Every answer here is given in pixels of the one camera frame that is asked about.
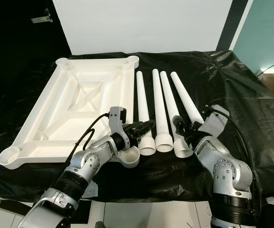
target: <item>white wall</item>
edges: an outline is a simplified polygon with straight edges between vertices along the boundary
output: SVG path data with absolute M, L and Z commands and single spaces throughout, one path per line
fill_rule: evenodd
M 215 50 L 232 0 L 53 0 L 73 55 Z

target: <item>pipe end cap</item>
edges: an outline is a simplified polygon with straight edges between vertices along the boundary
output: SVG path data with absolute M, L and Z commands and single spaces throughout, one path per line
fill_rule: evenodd
M 152 137 L 144 136 L 138 143 L 140 154 L 144 156 L 152 155 L 156 152 L 155 140 Z
M 183 138 L 174 141 L 174 152 L 178 158 L 188 158 L 194 153 Z
M 158 134 L 155 141 L 157 151 L 169 152 L 173 149 L 173 138 L 168 133 Z

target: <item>table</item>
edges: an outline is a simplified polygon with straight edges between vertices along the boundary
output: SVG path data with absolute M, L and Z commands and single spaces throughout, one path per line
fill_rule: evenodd
M 274 94 L 241 63 L 232 51 L 133 53 L 140 58 L 136 70 L 143 72 L 150 118 L 154 119 L 151 71 L 176 71 L 195 105 L 219 104 L 247 138 L 254 162 L 254 177 L 263 197 L 274 196 Z M 125 53 L 72 56 L 83 58 L 124 58 Z M 0 100 L 0 152 L 9 147 L 25 122 L 42 89 L 52 75 L 54 63 L 26 70 Z M 183 104 L 170 80 L 180 115 L 187 120 Z M 138 120 L 137 89 L 134 90 L 134 120 Z M 246 161 L 238 134 L 228 123 L 219 140 L 238 159 Z M 8 170 L 0 165 L 0 197 L 32 202 L 56 178 L 62 164 L 24 164 Z M 200 201 L 212 197 L 210 173 L 196 156 L 177 158 L 173 152 L 141 156 L 131 170 L 119 163 L 108 163 L 94 178 L 98 197 L 105 202 L 159 202 L 168 200 Z

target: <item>white cylinder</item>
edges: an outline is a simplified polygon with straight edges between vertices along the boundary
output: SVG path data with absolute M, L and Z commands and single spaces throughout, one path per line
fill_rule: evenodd
M 167 125 L 160 77 L 157 69 L 153 69 L 152 71 L 152 80 L 154 87 L 154 102 L 157 128 L 157 136 L 155 139 L 156 148 L 160 152 L 169 152 L 173 149 L 173 140 L 169 132 L 169 127 Z
M 189 118 L 190 118 L 191 122 L 194 123 L 195 121 L 197 121 L 197 122 L 203 124 L 204 121 L 203 121 L 202 116 L 200 115 L 200 113 L 199 113 L 198 109 L 196 108 L 194 102 L 190 98 L 188 92 L 184 88 L 184 86 L 183 86 L 182 82 L 180 81 L 177 73 L 176 72 L 171 72 L 170 76 L 171 76 L 171 79 L 173 79 L 175 87 L 178 91 L 178 94 L 181 98 L 181 101 L 183 102 L 185 110 L 189 115 Z
M 139 121 L 145 122 L 150 120 L 146 102 L 146 94 L 141 71 L 137 72 L 137 94 L 138 94 L 138 115 Z M 152 155 L 156 152 L 155 140 L 152 138 L 151 131 L 147 132 L 138 143 L 141 155 Z
M 169 113 L 171 130 L 174 136 L 174 152 L 179 158 L 187 158 L 193 154 L 193 151 L 189 148 L 188 144 L 185 142 L 184 137 L 176 133 L 176 127 L 173 124 L 173 118 L 179 115 L 178 108 L 176 106 L 175 98 L 170 88 L 169 80 L 167 79 L 165 71 L 160 73 L 161 82 L 163 86 L 163 92 L 166 102 L 167 111 Z

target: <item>white pipe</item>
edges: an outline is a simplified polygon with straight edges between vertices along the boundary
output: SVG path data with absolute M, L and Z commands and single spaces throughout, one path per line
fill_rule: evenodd
M 146 102 L 146 94 L 141 71 L 137 72 L 137 94 L 138 94 L 138 114 L 139 121 L 145 122 L 150 120 Z M 147 132 L 138 143 L 141 155 L 152 155 L 156 152 L 155 140 L 152 138 L 151 131 Z
M 163 102 L 162 89 L 160 84 L 159 72 L 157 69 L 152 71 L 152 80 L 154 84 L 154 100 L 156 115 L 156 148 L 160 152 L 169 152 L 173 149 L 173 140 L 167 125 L 165 107 Z
M 170 88 L 169 80 L 167 79 L 165 71 L 160 72 L 161 82 L 163 86 L 163 92 L 166 102 L 167 111 L 169 113 L 171 130 L 174 136 L 174 152 L 178 158 L 187 158 L 193 154 L 193 151 L 189 148 L 185 142 L 184 137 L 176 134 L 176 127 L 173 124 L 173 118 L 179 115 L 178 108 L 176 106 L 175 98 Z
M 196 108 L 194 102 L 190 98 L 188 92 L 184 88 L 184 86 L 183 86 L 182 82 L 180 81 L 177 73 L 176 72 L 171 72 L 170 76 L 171 76 L 171 79 L 173 79 L 175 87 L 178 91 L 178 94 L 181 98 L 181 101 L 183 102 L 185 110 L 189 115 L 189 118 L 190 118 L 191 122 L 194 123 L 195 121 L 197 121 L 197 122 L 203 124 L 204 121 L 202 119 L 202 116 L 200 115 L 200 113 L 199 113 L 198 109 Z

